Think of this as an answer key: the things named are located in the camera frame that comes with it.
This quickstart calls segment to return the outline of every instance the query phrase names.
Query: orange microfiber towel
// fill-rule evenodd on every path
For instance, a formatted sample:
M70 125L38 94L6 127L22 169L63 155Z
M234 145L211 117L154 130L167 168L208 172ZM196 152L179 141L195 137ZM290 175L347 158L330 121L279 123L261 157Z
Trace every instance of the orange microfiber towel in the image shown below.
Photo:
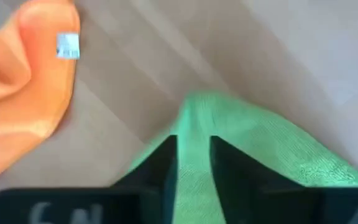
M75 71L57 57L57 35L79 31L69 0L29 1L0 29L0 173L57 127Z

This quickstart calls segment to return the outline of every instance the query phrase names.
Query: green cloth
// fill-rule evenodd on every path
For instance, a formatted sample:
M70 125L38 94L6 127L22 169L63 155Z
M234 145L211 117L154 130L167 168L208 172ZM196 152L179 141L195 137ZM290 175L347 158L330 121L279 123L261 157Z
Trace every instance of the green cloth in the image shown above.
M358 171L281 116L220 93L189 96L173 126L134 161L144 161L169 135L178 136L173 223L225 223L209 163L217 135L304 186L358 186Z

